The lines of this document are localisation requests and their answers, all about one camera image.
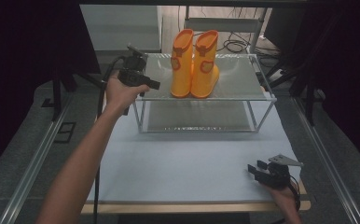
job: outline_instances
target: floor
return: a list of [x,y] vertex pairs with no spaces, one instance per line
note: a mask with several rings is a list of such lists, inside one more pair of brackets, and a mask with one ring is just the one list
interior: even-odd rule
[[[180,9],[180,15],[182,15],[184,9]],[[178,32],[177,10],[178,7],[166,7],[162,10],[164,12],[162,52],[170,52],[172,40]],[[195,7],[192,8],[191,16],[194,14],[204,16],[203,14],[205,14],[206,16],[236,17],[240,12],[239,8],[236,11],[228,8],[228,10],[220,12],[223,14],[218,14],[208,7]],[[255,9],[249,8],[247,13],[243,9],[241,15],[244,15],[243,13],[250,18],[254,16]],[[220,36],[219,41],[224,42],[224,40],[228,39],[229,34]],[[262,38],[258,40],[257,45],[261,48],[274,49],[269,40]],[[220,51],[220,53],[229,52],[228,49]],[[276,52],[274,50],[264,51],[264,53],[269,54]],[[266,65],[262,66],[263,71],[267,72],[274,62],[274,57],[269,57],[263,61]],[[107,64],[101,63],[101,67],[102,71],[105,71]],[[102,77],[100,75],[92,76],[97,79]],[[28,196],[24,204],[21,203],[21,207],[18,208],[15,214],[15,223],[34,223],[49,183],[94,121],[96,107],[92,105],[97,105],[99,90],[88,81],[78,76],[75,76],[75,78],[78,89],[73,93],[71,104],[63,120],[63,122],[76,122],[75,134],[67,144],[52,144],[41,170],[38,172],[30,191],[27,192]],[[298,159],[306,164],[302,169],[301,178],[308,191],[312,208],[300,212],[301,217],[304,223],[360,223],[360,220],[354,222],[349,218],[351,212],[360,212],[360,154],[349,139],[346,138],[345,134],[328,117],[321,107],[321,102],[318,101],[314,104],[315,126],[311,129],[311,127],[305,125],[302,113],[299,112],[299,105],[302,106],[302,98],[293,99],[288,94],[291,83],[291,80],[285,82],[273,89],[273,92],[278,98],[275,106],[292,148]],[[46,98],[51,97],[52,87],[50,83],[36,89],[34,105],[0,159],[0,217],[8,202],[10,202],[15,188],[20,183],[23,173],[27,170],[47,127],[50,125],[52,109],[43,108],[41,105]],[[318,134],[319,138],[317,140],[315,136],[313,138],[313,132]],[[56,139],[61,140],[63,136],[57,134]],[[319,143],[322,143],[323,153],[321,146],[320,149],[316,146]],[[329,158],[328,162],[325,161],[327,156],[324,156],[324,153]],[[332,165],[334,170],[330,166],[327,167],[327,163]],[[339,182],[342,182],[345,188],[336,186],[335,183],[338,182],[335,179],[336,176],[339,176]],[[354,211],[354,209],[347,207],[348,202],[356,204],[358,209]],[[256,224],[271,223],[281,218],[278,212],[250,213],[249,215],[250,223]],[[231,218],[233,218],[231,221],[220,223],[247,223],[248,216],[243,214],[234,214],[232,216],[229,214],[228,220]],[[128,218],[128,222],[124,220],[124,217],[119,218],[121,223],[147,223],[145,222],[146,219],[135,221]],[[81,216],[80,223],[91,223],[91,216]],[[118,216],[99,215],[99,223],[118,223]]]

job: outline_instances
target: glass shelf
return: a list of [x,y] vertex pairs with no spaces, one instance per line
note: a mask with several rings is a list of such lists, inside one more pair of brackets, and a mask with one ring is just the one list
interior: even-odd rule
[[220,78],[206,99],[171,95],[170,59],[171,54],[148,54],[145,75],[160,82],[160,88],[134,104],[140,133],[259,131],[276,98],[258,82],[256,55],[217,54]]
[[[273,98],[264,95],[256,71],[252,65],[256,62],[253,54],[217,54],[215,63],[220,70],[220,78],[215,84],[213,92],[207,99],[210,101],[266,101]],[[174,98],[171,95],[172,67],[171,54],[148,54],[145,75],[160,82],[158,91],[151,90],[145,94],[145,101],[163,100],[198,100],[191,95],[186,98]]]

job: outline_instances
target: rain boot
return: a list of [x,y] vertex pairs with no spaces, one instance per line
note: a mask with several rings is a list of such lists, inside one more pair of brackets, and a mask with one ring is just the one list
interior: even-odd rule
[[171,65],[173,80],[171,93],[174,97],[186,97],[191,90],[192,80],[192,38],[194,32],[190,29],[181,31],[173,42]]
[[218,32],[211,30],[198,37],[195,46],[194,69],[191,94],[197,98],[206,98],[212,93],[219,77],[215,65]]

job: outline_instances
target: boot logo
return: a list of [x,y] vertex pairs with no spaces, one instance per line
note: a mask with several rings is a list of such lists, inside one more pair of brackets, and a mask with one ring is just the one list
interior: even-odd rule
[[172,57],[172,58],[171,58],[171,64],[172,64],[172,69],[173,69],[174,71],[179,70],[180,67],[181,67],[181,66],[180,66],[180,61],[179,61],[178,58]]
[[200,69],[203,73],[209,73],[210,71],[212,71],[214,66],[215,63],[213,61],[203,61],[201,63]]

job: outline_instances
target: white wall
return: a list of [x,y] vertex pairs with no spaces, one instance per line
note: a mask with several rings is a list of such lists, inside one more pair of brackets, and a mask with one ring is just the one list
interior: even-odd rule
[[161,50],[157,6],[80,5],[95,50]]

